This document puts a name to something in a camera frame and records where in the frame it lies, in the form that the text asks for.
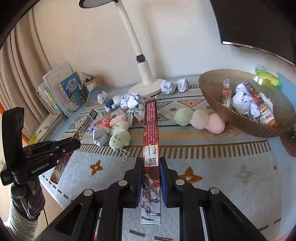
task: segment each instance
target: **grey fabric sleeve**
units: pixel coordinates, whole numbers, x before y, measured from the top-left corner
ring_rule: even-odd
[[[4,223],[15,241],[32,241],[35,239],[36,221],[31,221],[21,216],[13,202],[10,205],[9,217]]]

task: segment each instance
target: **long rectangular box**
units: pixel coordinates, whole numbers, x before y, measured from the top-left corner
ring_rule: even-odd
[[[160,225],[160,163],[156,99],[148,100],[144,109],[143,176],[141,224]]]

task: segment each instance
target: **book stack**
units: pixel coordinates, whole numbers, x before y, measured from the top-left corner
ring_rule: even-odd
[[[65,63],[43,76],[36,94],[52,116],[68,118],[85,102],[80,92],[83,86],[78,74]]]
[[[49,114],[47,118],[40,124],[35,134],[32,135],[28,145],[49,140],[53,133],[57,130],[58,126],[63,123],[64,120],[65,118],[61,113],[57,115]]]

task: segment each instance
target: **lamp head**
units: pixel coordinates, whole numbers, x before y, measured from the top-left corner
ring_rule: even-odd
[[[79,7],[93,8],[102,6],[110,2],[118,2],[118,0],[79,0]]]

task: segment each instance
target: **patterned tablecloth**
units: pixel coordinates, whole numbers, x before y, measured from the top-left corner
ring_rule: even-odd
[[[161,156],[166,157],[169,168],[175,169],[181,179],[193,186],[205,190],[218,187],[268,240],[272,240],[278,235],[281,220],[281,185],[267,140],[250,136],[228,124],[224,132],[215,135],[207,130],[178,126],[173,122],[174,114],[182,107],[204,109],[209,114],[214,112],[202,95],[198,78],[199,75],[186,77],[189,89],[184,93],[176,90],[172,95],[157,95]],[[94,89],[85,107],[58,129],[54,139],[72,136],[76,131],[75,122],[91,109],[99,112],[97,120],[106,115],[104,105],[95,102],[96,95],[102,90],[114,96],[126,94],[128,89],[129,86]],[[123,110],[116,109],[111,117],[123,113]],[[131,142],[126,149],[131,155],[126,162],[123,162],[119,151],[114,152],[108,145],[96,146],[87,133],[80,149],[72,155],[59,184],[54,185],[49,181],[52,170],[40,176],[42,184],[65,208],[83,190],[102,190],[121,180],[125,171],[133,168],[136,157],[142,156],[143,128],[134,121],[129,132]],[[92,172],[91,165],[97,165],[98,171]],[[178,209],[166,209],[162,205],[161,219],[160,226],[141,226],[140,208],[124,210],[123,240],[153,240],[158,237],[179,240]]]

